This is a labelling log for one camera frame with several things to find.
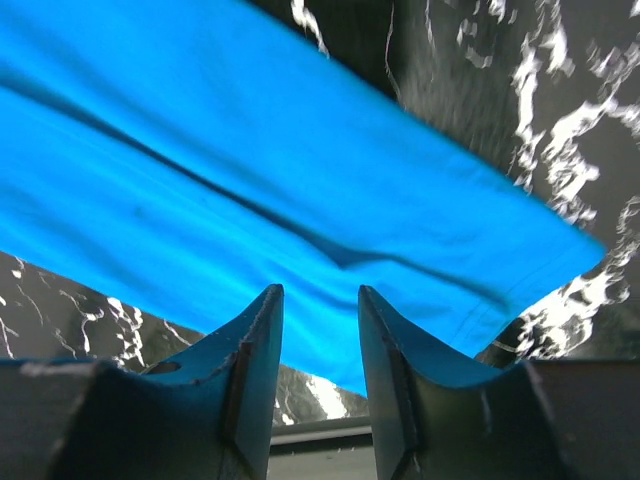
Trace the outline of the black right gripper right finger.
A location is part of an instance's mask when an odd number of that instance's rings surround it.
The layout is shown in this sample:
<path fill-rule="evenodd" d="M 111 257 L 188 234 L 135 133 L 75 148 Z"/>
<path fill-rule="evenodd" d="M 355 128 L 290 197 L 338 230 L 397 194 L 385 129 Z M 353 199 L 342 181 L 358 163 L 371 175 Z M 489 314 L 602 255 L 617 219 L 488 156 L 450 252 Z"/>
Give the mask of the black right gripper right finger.
<path fill-rule="evenodd" d="M 381 479 L 635 479 L 639 364 L 501 370 L 404 318 L 369 286 L 358 325 Z"/>

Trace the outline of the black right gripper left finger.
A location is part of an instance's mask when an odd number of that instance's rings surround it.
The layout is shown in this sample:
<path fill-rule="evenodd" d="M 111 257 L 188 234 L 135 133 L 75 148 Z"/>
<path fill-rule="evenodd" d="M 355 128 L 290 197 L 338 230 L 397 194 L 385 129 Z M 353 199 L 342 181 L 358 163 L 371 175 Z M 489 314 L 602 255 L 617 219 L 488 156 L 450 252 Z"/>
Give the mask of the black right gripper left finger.
<path fill-rule="evenodd" d="M 262 479 L 284 290 L 138 374 L 105 360 L 1 363 L 5 479 Z"/>

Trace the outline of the blue t shirt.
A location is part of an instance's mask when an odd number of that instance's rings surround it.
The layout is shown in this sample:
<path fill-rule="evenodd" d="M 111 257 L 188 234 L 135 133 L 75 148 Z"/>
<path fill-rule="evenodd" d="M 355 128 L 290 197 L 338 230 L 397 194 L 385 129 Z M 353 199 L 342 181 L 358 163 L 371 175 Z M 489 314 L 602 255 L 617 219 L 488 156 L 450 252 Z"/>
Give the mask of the blue t shirt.
<path fill-rule="evenodd" d="M 2 3 L 1 248 L 356 393 L 359 287 L 471 356 L 605 254 L 245 1 Z"/>

